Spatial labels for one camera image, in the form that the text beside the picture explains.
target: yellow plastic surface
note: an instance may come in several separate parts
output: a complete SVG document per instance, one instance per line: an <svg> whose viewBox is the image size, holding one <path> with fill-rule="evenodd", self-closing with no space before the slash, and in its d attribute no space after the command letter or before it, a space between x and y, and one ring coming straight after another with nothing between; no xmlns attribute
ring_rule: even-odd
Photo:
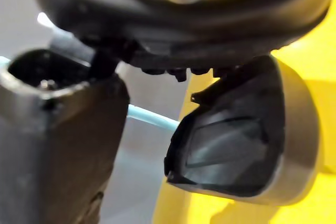
<svg viewBox="0 0 336 224"><path fill-rule="evenodd" d="M295 205L270 207L191 194L164 182L154 224L336 223L336 0L322 24L273 54L306 81L319 113L324 165L308 196ZM195 108L190 94L206 88L211 76L192 77L181 116Z"/></svg>

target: light blue wire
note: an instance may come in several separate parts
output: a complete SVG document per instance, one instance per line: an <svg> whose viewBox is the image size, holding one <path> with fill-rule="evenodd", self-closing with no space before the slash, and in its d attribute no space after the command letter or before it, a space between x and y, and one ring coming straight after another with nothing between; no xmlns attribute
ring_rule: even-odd
<svg viewBox="0 0 336 224"><path fill-rule="evenodd" d="M0 56L0 67L5 66L5 64L9 63L9 61L10 61L9 59ZM166 118L165 116L156 114L149 110L142 109L140 107L136 107L131 104L128 107L127 117L134 118L136 120L146 122L155 125L157 127L167 129L169 131L175 131L179 125L178 121Z"/></svg>

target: black plastic housing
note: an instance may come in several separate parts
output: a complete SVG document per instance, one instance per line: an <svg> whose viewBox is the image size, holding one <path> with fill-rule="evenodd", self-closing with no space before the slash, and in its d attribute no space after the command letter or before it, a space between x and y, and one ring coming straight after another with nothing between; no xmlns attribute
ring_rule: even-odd
<svg viewBox="0 0 336 224"><path fill-rule="evenodd" d="M48 50L0 71L0 223L98 224L129 96L87 71Z"/></svg>
<svg viewBox="0 0 336 224"><path fill-rule="evenodd" d="M237 67L193 94L199 107L172 137L167 181L261 204L298 200L314 179L318 116L305 83L273 57Z"/></svg>

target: machine part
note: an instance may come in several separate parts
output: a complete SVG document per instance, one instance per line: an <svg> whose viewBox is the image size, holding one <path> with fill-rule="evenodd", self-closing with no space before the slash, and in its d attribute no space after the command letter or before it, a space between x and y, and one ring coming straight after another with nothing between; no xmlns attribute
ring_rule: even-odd
<svg viewBox="0 0 336 224"><path fill-rule="evenodd" d="M268 54L313 29L330 5L330 0L38 1L56 26L82 41L148 45L111 56L142 69L164 70L232 67ZM155 44L166 44L166 53L152 50Z"/></svg>
<svg viewBox="0 0 336 224"><path fill-rule="evenodd" d="M263 56L193 94L172 137L168 183L258 204L301 199L316 175L319 123L304 81Z"/></svg>
<svg viewBox="0 0 336 224"><path fill-rule="evenodd" d="M129 96L89 72L44 49L0 71L0 223L98 224Z"/></svg>

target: gray wall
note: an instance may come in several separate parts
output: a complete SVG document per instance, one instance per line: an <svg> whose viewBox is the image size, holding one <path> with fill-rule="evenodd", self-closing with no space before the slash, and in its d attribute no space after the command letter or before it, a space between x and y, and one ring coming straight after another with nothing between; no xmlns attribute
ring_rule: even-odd
<svg viewBox="0 0 336 224"><path fill-rule="evenodd" d="M47 45L48 28L37 24L34 0L0 0L0 56ZM177 119L187 83L168 75L153 77L126 67L122 76L132 103ZM172 133L129 119L102 208L102 223L150 223L161 181L163 157Z"/></svg>

